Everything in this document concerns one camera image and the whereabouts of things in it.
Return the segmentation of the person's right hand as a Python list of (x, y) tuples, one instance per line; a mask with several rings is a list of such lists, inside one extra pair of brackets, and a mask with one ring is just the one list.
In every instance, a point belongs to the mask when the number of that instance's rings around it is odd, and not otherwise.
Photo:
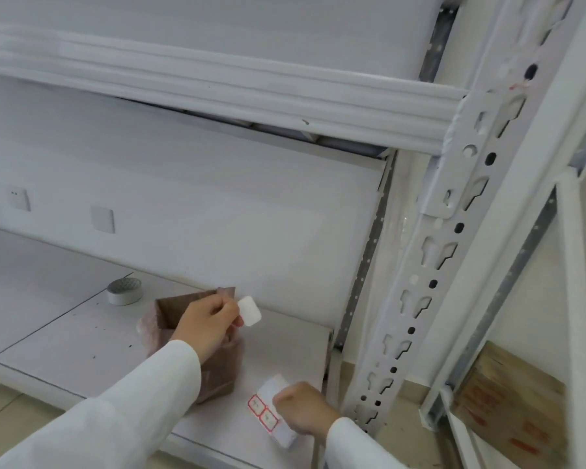
[(284, 421), (297, 433), (325, 441), (331, 426), (341, 417), (319, 390), (306, 381), (296, 386), (296, 407), (292, 419)]

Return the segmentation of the person's left hand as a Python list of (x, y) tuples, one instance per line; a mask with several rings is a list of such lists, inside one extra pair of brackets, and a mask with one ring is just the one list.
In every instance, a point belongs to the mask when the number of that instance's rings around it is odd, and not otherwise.
[(170, 341), (181, 341), (191, 347), (203, 364), (234, 332), (223, 332), (219, 327), (219, 311), (238, 311), (234, 298), (211, 294), (192, 302), (180, 318)]

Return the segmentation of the red-bordered label sticker sheet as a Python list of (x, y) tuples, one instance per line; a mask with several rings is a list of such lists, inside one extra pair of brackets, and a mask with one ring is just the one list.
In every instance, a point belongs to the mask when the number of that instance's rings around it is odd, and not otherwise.
[(287, 388), (289, 383), (277, 374), (269, 378), (247, 402), (250, 412), (261, 427), (282, 449), (290, 450), (297, 440), (295, 432), (281, 417), (273, 403), (273, 397)]

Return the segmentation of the small white packet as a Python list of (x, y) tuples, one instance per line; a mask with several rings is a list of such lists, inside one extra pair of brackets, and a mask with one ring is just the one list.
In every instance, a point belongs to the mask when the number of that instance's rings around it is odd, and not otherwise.
[(262, 314), (255, 300), (251, 296), (245, 296), (238, 300), (239, 316), (243, 326), (251, 327), (262, 319)]

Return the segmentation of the person's right forearm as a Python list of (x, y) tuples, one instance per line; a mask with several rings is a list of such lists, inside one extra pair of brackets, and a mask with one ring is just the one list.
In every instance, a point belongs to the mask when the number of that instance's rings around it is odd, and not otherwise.
[(351, 419), (337, 419), (326, 439), (328, 469), (409, 469)]

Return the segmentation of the person's left forearm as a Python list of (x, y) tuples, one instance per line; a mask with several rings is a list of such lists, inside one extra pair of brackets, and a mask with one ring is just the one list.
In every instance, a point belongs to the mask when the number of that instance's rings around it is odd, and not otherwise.
[(198, 354), (173, 340), (8, 450), (0, 469), (145, 469), (196, 401), (201, 381)]

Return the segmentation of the open brown cardboard box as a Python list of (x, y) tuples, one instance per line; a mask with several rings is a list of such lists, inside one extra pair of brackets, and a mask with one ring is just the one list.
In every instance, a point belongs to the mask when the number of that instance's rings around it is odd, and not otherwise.
[[(152, 310), (139, 322), (139, 332), (148, 356), (169, 341), (191, 303), (213, 294), (234, 298), (235, 287), (155, 299)], [(201, 364), (202, 383), (195, 404), (200, 405), (234, 391), (235, 382), (241, 372), (243, 354), (244, 339), (239, 330), (227, 333), (218, 349)]]

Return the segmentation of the grey tape roll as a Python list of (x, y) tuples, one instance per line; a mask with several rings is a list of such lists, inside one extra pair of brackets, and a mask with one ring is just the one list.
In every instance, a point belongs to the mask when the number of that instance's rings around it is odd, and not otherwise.
[(142, 282), (135, 277), (124, 277), (111, 282), (106, 289), (107, 300), (113, 306), (128, 306), (143, 296)]

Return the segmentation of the white shelf board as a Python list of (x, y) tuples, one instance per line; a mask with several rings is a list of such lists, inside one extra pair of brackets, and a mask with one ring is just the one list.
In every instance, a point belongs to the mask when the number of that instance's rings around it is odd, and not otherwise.
[[(144, 295), (129, 306), (89, 298), (0, 353), (0, 382), (61, 409), (96, 396), (140, 364), (146, 351), (137, 322), (156, 298), (193, 292), (187, 285), (134, 273)], [(161, 445), (173, 457), (206, 469), (313, 469), (314, 442), (300, 437), (282, 449), (251, 413), (248, 402), (274, 375), (320, 388), (330, 330), (260, 308), (244, 326), (244, 358), (233, 393), (193, 407)]]
[(0, 0), (0, 24), (414, 80), (443, 1)]
[(0, 353), (132, 272), (0, 230)]

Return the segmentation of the grey perforated rack upright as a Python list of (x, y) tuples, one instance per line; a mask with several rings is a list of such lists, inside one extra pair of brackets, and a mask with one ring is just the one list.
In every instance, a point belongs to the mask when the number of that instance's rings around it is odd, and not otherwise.
[[(434, 81), (460, 5), (460, 0), (445, 0), (441, 4), (436, 23), (430, 36), (429, 46), (422, 61), (418, 80), (428, 83)], [(364, 289), (368, 274), (373, 271), (373, 260), (384, 227), (384, 217), (397, 157), (398, 150), (389, 149), (389, 154), (385, 161), (383, 178), (379, 187), (380, 197), (374, 219), (371, 222), (367, 243), (362, 252), (362, 257), (352, 283), (350, 296), (347, 300), (339, 329), (334, 331), (334, 336), (331, 340), (331, 348), (339, 353), (342, 353), (344, 350), (355, 312), (359, 308), (362, 308), (362, 305), (359, 305), (360, 296)]]

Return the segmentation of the white slotted rack upright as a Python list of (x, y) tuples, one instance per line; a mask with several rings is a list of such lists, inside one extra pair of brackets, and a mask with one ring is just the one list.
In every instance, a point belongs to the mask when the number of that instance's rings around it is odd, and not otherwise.
[(375, 438), (559, 71), (586, 0), (500, 0), (469, 92), (430, 159), (395, 271), (371, 292), (342, 412)]

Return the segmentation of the white rack beam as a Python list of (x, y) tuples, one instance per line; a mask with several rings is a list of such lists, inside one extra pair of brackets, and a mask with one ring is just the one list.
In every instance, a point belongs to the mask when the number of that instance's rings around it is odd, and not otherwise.
[(438, 156), (468, 92), (0, 23), (0, 75)]

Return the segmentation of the brown printed cardboard carton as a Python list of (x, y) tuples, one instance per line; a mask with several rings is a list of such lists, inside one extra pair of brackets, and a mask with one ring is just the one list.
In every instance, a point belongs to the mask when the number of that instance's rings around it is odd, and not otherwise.
[(570, 388), (488, 340), (451, 413), (519, 469), (586, 469), (586, 346), (571, 351)]

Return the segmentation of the blank white wall plate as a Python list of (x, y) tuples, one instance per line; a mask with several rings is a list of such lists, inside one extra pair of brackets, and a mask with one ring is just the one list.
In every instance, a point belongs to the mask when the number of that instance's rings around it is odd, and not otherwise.
[(116, 232), (114, 212), (102, 206), (90, 207), (92, 227), (102, 233), (114, 234)]

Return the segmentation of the white wall socket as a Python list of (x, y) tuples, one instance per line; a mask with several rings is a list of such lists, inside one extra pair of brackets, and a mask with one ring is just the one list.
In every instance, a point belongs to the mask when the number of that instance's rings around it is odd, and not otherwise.
[(7, 199), (11, 208), (24, 212), (31, 212), (30, 200), (25, 188), (8, 186)]

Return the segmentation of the white metal rack frame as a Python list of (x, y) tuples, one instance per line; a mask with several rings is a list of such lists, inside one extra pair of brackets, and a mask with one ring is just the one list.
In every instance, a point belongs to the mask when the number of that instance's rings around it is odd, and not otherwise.
[(463, 378), (475, 358), (514, 283), (546, 234), (552, 217), (559, 220), (569, 358), (566, 425), (569, 462), (586, 469), (586, 246), (580, 201), (580, 180), (586, 156), (576, 151), (586, 137), (586, 0), (573, 0), (564, 20), (549, 30), (541, 45), (535, 80), (517, 87), (529, 101), (540, 89), (541, 103), (518, 145), (484, 224), (476, 233), (443, 305), (441, 324), (449, 324), (449, 309), (457, 310), (458, 292), (465, 311), (453, 326), (453, 345), (421, 406), (422, 424), (435, 426), (434, 405), (453, 395), (449, 380)]

